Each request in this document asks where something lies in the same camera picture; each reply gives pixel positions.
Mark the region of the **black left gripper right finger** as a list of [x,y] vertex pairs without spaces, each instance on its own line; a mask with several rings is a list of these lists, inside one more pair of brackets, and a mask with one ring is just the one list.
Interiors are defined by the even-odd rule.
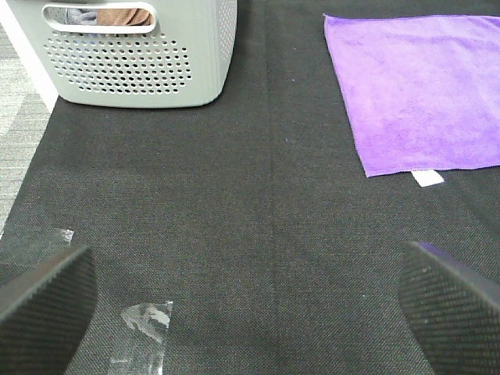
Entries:
[[436,374],[499,372],[499,286],[425,242],[408,244],[398,301]]

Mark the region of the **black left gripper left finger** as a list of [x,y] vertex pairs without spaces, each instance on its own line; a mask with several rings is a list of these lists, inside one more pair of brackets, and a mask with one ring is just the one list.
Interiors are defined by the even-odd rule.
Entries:
[[72,246],[1,288],[1,372],[63,374],[97,304],[94,254]]

